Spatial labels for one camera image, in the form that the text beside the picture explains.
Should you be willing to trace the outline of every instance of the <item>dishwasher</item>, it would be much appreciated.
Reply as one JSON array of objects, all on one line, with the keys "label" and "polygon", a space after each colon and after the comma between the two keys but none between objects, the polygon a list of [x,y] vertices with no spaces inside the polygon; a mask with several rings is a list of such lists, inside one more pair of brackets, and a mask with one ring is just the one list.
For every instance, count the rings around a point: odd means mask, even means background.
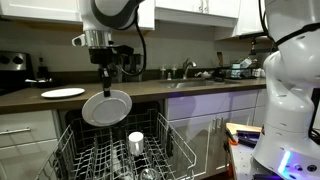
[{"label": "dishwasher", "polygon": [[[194,179],[196,155],[179,133],[157,108],[134,107],[138,114],[130,112],[108,127],[87,124],[80,110],[67,114],[69,122],[36,179],[138,180],[145,169],[155,170],[161,180]],[[129,151],[128,136],[135,131],[144,135],[139,156]]]}]

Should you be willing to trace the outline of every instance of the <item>tile backsplash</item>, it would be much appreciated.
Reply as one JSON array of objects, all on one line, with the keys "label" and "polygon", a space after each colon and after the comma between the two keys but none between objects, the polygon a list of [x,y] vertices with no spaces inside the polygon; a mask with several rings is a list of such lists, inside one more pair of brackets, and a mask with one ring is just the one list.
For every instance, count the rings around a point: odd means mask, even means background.
[{"label": "tile backsplash", "polygon": [[[31,54],[33,67],[43,57],[49,71],[94,71],[86,47],[73,47],[71,39],[80,32],[32,29],[22,24],[0,22],[0,49],[21,51]],[[213,41],[214,27],[156,23],[156,30],[145,34],[147,44],[147,68],[159,69],[162,64],[171,68],[181,67],[188,57],[200,68],[216,67],[217,51],[227,54],[230,59],[246,57],[250,43]],[[116,44],[125,44],[142,53],[140,39],[135,32],[114,32]]]}]

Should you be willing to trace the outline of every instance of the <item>faucet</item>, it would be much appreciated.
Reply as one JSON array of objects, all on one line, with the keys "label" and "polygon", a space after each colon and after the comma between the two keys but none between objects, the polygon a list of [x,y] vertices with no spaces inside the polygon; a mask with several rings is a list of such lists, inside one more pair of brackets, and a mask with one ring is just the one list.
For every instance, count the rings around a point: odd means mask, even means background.
[{"label": "faucet", "polygon": [[187,79],[189,67],[197,67],[197,64],[195,62],[193,62],[193,61],[189,62],[189,60],[190,60],[190,58],[188,58],[182,65],[182,68],[184,71],[183,79]]}]

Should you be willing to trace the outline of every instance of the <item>stove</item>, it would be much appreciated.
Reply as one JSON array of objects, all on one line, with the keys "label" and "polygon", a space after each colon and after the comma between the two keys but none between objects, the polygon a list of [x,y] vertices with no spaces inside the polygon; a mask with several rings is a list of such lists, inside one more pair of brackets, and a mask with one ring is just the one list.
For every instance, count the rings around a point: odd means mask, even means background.
[{"label": "stove", "polygon": [[29,87],[26,79],[34,79],[30,55],[0,50],[0,95]]}]

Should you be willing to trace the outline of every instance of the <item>plate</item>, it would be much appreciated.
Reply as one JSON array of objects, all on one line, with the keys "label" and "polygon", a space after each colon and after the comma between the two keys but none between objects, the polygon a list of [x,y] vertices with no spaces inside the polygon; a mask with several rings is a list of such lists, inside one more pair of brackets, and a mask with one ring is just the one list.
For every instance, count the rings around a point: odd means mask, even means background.
[{"label": "plate", "polygon": [[92,96],[82,108],[83,119],[93,126],[110,126],[120,122],[130,112],[130,96],[119,90],[110,90],[110,97],[103,92]]},{"label": "plate", "polygon": [[73,97],[79,94],[84,93],[84,89],[82,88],[65,88],[65,89],[57,89],[52,91],[47,91],[41,94],[44,98],[56,99],[56,98],[67,98]]}]

